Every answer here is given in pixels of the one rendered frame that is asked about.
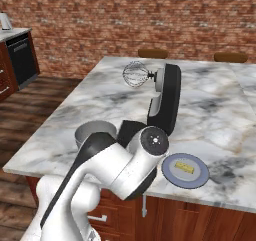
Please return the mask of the grey mixer bowl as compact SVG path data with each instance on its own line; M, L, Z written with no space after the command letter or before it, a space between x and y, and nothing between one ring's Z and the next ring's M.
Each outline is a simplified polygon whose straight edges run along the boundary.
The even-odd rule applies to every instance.
M117 137L116 127L107 121L95 120L80 125L75 131L75 141L77 147L80 148L82 143L92 134L96 132L107 132L113 138Z

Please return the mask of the black stand mixer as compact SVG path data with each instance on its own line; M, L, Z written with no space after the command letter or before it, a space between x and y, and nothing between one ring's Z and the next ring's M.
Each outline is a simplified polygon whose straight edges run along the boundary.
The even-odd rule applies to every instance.
M117 142L127 147L133 136L146 126L156 126L168 136L174 130L181 91L181 69L178 65L165 64L163 69L150 72L140 61L129 63L122 73L124 81L133 88L142 86L149 78L155 82L155 91L147 114L147 123L124 120L117 134Z

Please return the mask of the yellow butter stick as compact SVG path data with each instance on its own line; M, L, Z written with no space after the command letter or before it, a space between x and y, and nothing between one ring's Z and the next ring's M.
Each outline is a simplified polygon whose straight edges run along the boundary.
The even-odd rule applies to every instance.
M183 162L176 162L175 167L190 174L194 173L194 168Z

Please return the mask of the blue-rimmed grey plate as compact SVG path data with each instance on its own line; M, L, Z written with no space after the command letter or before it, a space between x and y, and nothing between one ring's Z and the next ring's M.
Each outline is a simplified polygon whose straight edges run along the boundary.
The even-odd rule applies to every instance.
M173 185L184 189L196 189L209 179L206 164L196 156L176 153L166 157L161 166L162 174Z

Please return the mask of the red-brown wooden drawer front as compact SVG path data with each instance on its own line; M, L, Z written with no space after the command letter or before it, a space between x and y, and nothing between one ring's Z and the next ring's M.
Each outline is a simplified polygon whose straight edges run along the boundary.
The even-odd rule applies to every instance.
M107 215L106 222L90 220L101 232L118 233L134 237L139 219L142 217L142 198L123 201L107 189L102 189L98 206L88 215Z

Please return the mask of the black dishwasher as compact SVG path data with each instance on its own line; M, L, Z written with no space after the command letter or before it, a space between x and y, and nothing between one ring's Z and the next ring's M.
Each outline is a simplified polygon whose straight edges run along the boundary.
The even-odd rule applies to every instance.
M23 89L38 76L36 61L32 53L29 36L25 33L7 40L6 46L18 83L18 88Z

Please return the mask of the red-brown wooden cupboard run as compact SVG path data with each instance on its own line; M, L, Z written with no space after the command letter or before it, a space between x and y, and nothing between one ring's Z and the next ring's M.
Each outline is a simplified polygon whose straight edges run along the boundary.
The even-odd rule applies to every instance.
M18 84L12 67L8 49L0 42L0 102L18 90Z

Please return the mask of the red-brown wooden cupboard door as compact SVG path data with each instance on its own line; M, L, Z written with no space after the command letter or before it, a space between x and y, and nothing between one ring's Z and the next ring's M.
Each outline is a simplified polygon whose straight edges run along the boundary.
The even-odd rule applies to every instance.
M256 241L256 213L149 197L139 241Z

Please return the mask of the white kettle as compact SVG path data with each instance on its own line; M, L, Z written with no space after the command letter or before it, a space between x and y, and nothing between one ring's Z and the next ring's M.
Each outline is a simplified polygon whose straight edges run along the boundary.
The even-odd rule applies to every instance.
M4 12L0 13L0 22L3 30L12 30L11 22L6 13Z

